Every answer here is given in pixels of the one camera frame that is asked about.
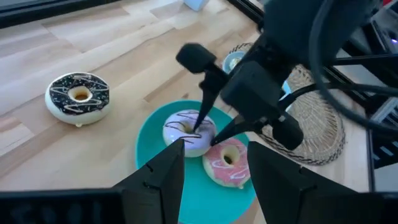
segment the wooden tabletop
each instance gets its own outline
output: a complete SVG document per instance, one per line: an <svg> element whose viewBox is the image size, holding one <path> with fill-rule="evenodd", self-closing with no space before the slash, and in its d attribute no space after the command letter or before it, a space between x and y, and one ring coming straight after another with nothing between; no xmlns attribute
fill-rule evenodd
<svg viewBox="0 0 398 224"><path fill-rule="evenodd" d="M121 1L0 30L0 190L113 186L136 170L132 146L152 111L201 99L203 75L175 61L180 47L199 42L222 60L257 37L255 24L223 0L200 12L178 0ZM60 122L44 103L52 80L77 71L104 78L113 106L82 128ZM220 100L216 106L234 115ZM343 155L311 169L367 191L366 133L348 121L345 128ZM254 220L264 223L258 203L239 222Z"/></svg>

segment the donut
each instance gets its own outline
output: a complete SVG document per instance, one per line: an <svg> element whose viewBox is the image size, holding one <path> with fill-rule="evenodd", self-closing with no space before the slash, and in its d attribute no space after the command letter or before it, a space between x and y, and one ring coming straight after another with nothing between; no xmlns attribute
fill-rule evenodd
<svg viewBox="0 0 398 224"><path fill-rule="evenodd" d="M77 127L100 120L111 109L109 85L100 77L85 72L58 77L47 87L44 98L56 118Z"/></svg>
<svg viewBox="0 0 398 224"><path fill-rule="evenodd" d="M184 110L172 114L163 126L163 139L166 145L178 139L185 140L185 157L202 156L210 148L210 141L216 135L214 122L205 117L199 128L193 133L193 127L199 111Z"/></svg>
<svg viewBox="0 0 398 224"><path fill-rule="evenodd" d="M203 166L210 178L224 187L243 189L250 179L248 149L234 138L211 147L203 155Z"/></svg>

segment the black cable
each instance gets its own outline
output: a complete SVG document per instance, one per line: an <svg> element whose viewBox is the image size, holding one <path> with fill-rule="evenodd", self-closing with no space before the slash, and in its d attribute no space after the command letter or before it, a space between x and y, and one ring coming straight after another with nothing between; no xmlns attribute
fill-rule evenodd
<svg viewBox="0 0 398 224"><path fill-rule="evenodd" d="M363 85L363 84L344 84L344 83L324 83L326 88L329 90L342 90L342 91L357 91L360 93L370 92L378 95L395 96L398 97L398 88L386 88L374 85ZM298 97L309 93L311 91L318 90L316 84L308 85L303 88L299 88L293 93L287 95L283 100L279 101L278 107L281 110L286 110Z"/></svg>
<svg viewBox="0 0 398 224"><path fill-rule="evenodd" d="M309 40L309 59L310 59L310 66L312 77L315 81L317 88L320 91L320 94L335 108L338 112L340 112L343 116L347 117L348 119L354 121L355 123L367 128L372 129L373 131L398 136L398 129L393 128L392 126L386 126L383 124L378 124L374 121L369 119L363 118L359 114L352 112L351 110L347 109L338 100L336 100L331 93L329 93L326 85L322 81L323 76L323 69L322 69L322 62L321 62L321 53L320 53L320 32L323 27L323 23L329 14L330 8L333 5L334 0L324 0L321 5L320 10L315 17L315 20L312 25L311 33L310 33L310 40Z"/></svg>

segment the teal plate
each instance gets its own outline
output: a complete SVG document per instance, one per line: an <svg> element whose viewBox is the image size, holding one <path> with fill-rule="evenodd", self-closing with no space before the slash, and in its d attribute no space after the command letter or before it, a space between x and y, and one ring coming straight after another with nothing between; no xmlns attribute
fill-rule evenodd
<svg viewBox="0 0 398 224"><path fill-rule="evenodd" d="M200 104L193 100L175 101L160 107L147 118L136 141L137 168L166 147L162 136L165 120L181 110L199 110ZM218 132L232 120L226 113L214 107L208 116L215 122ZM245 145L249 143L245 134L235 138ZM185 181L179 221L184 224L231 223L250 207L255 195L251 180L245 183L242 190L222 187L207 176L201 157L185 158Z"/></svg>

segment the wicker placemat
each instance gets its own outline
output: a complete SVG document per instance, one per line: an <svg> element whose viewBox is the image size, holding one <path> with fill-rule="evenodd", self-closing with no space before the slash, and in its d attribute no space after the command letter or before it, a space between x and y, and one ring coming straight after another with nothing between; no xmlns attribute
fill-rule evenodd
<svg viewBox="0 0 398 224"><path fill-rule="evenodd" d="M234 51L247 51L251 43L240 44ZM310 71L303 66L297 66L287 79L292 91L313 83ZM318 94L317 91L300 96L289 109L300 124L304 140L294 151L287 150L272 138L272 127L263 128L260 137L279 152L290 158L310 165L325 165L334 161L343 151L345 132L339 114Z"/></svg>

